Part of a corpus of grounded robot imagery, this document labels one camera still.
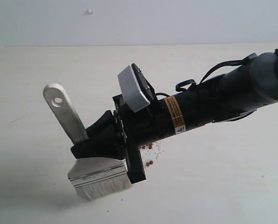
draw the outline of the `brush handle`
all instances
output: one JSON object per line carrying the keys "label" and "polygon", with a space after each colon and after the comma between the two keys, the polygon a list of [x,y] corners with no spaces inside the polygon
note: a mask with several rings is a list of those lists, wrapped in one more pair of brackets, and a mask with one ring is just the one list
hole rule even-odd
{"label": "brush handle", "polygon": [[45,86],[43,96],[74,145],[88,138],[85,127],[63,86],[49,84]]}

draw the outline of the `robotic arm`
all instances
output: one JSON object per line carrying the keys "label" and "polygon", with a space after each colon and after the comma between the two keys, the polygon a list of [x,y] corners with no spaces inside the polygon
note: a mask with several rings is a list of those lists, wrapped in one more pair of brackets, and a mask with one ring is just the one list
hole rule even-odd
{"label": "robotic arm", "polygon": [[[230,73],[205,81],[223,66]],[[136,64],[119,75],[121,94],[115,110],[106,111],[86,129],[88,139],[75,144],[75,158],[108,157],[126,160],[131,183],[146,179],[139,147],[208,123],[243,119],[258,108],[278,102],[278,49],[214,66],[199,84],[189,79],[176,85],[176,94],[156,93]]]}

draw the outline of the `white table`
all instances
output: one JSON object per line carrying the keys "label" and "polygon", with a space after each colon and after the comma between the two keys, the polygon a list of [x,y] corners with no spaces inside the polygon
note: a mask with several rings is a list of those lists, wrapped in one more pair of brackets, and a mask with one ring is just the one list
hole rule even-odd
{"label": "white table", "polygon": [[[42,96],[67,90],[85,126],[114,109],[135,62],[157,91],[273,44],[0,49],[0,224],[278,223],[278,104],[161,142],[147,180],[81,203],[67,179],[71,142]],[[214,75],[234,69],[224,68]]]}

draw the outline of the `white wall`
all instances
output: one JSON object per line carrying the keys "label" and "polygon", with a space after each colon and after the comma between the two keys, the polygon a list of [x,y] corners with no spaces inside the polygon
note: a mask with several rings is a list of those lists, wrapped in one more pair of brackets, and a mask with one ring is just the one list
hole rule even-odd
{"label": "white wall", "polygon": [[223,42],[278,42],[278,0],[0,0],[0,47]]}

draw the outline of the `warning label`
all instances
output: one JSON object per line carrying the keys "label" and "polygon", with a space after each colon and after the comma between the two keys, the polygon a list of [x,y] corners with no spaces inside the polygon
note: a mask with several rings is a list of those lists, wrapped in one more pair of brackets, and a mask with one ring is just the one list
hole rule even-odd
{"label": "warning label", "polygon": [[179,104],[174,96],[164,98],[173,120],[175,134],[185,132],[185,120],[182,116]]}

